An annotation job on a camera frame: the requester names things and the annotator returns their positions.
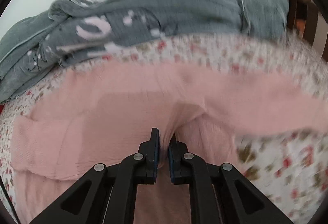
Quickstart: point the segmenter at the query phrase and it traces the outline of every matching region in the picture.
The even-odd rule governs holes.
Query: gray blanket
[[[183,33],[277,39],[288,0],[57,0],[0,41],[0,102],[63,67],[122,47]]]

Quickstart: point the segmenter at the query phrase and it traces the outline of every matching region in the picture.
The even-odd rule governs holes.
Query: pink towel
[[[304,127],[326,132],[327,117],[326,103],[302,94],[277,73],[228,75],[192,64],[117,62],[91,72],[70,71],[61,88],[15,121],[11,158],[18,213],[28,223],[95,163],[109,166],[135,153],[152,127],[161,131],[162,163],[176,131],[207,162],[236,165],[235,135]],[[154,196],[147,198],[150,189]],[[167,169],[150,189],[138,191],[136,223],[178,223],[166,215],[157,218],[162,210],[177,219],[181,211],[188,213],[188,203],[171,206],[169,197],[187,201],[188,192],[181,188],[184,195],[177,196]],[[144,199],[164,208],[146,213]]]

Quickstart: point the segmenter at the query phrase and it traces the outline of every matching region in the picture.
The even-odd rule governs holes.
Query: floral bedsheet
[[[73,67],[89,70],[117,59],[120,62],[196,62],[224,73],[252,70],[287,72],[304,92],[328,99],[328,66],[306,43],[287,35],[280,43],[239,35],[192,34],[162,38]],[[60,86],[67,69],[53,69],[36,86],[10,101],[0,115],[0,175],[15,202],[14,170],[10,165],[10,140],[15,116],[27,114],[43,95]],[[328,187],[328,136],[301,130],[276,137],[236,140],[239,161],[252,181],[294,223],[307,223]],[[12,214],[4,194],[0,199]]]

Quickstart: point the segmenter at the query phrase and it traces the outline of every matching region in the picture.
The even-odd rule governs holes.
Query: folded pink fabric
[[[192,64],[117,62],[91,72],[70,71],[61,88],[15,121],[11,160],[18,213],[28,223],[95,163],[113,165],[137,152],[152,127],[161,132],[162,163],[176,132],[207,162],[237,165],[235,135],[304,127],[326,132],[327,117],[326,103],[304,95],[291,78],[277,73],[229,75]],[[166,204],[176,218],[181,207],[188,212],[188,202],[171,206],[169,197],[176,197],[177,189],[170,186],[167,169],[158,177],[151,199],[167,200],[152,205]],[[162,213],[146,213],[150,189],[138,191],[135,223],[177,223],[169,216],[158,220]],[[181,190],[180,200],[187,201],[188,192]]]

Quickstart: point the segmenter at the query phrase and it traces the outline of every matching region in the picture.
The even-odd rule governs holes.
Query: red flower pattern
[[[239,64],[233,64],[231,66],[232,72],[238,73],[239,72]]]
[[[292,135],[291,135],[291,138],[292,138],[293,140],[295,140],[296,137],[297,137],[297,132],[293,132]]]
[[[321,190],[324,191],[324,190],[327,189],[327,187],[328,187],[328,183],[324,183],[324,184],[322,184],[322,186],[321,186]]]
[[[130,58],[132,61],[137,61],[139,59],[139,56],[138,56],[138,54],[131,54]]]
[[[161,41],[158,42],[157,49],[158,49],[159,51],[162,51],[166,46],[167,46],[166,42],[163,41],[163,40],[161,40]]]
[[[102,56],[102,59],[106,59],[106,60],[111,60],[113,58],[112,55],[106,55],[106,56]]]
[[[288,168],[292,164],[292,159],[288,156],[283,161],[284,168]]]
[[[264,59],[261,58],[261,57],[259,57],[259,58],[257,59],[257,64],[258,64],[258,65],[262,65],[263,63],[264,63]]]
[[[298,197],[298,189],[297,188],[292,189],[290,196],[292,199],[296,199]]]
[[[313,146],[309,145],[301,150],[301,153],[306,153],[305,158],[303,158],[303,164],[305,167],[309,167],[313,164]]]
[[[276,178],[279,178],[282,175],[281,169],[277,170],[274,174]]]

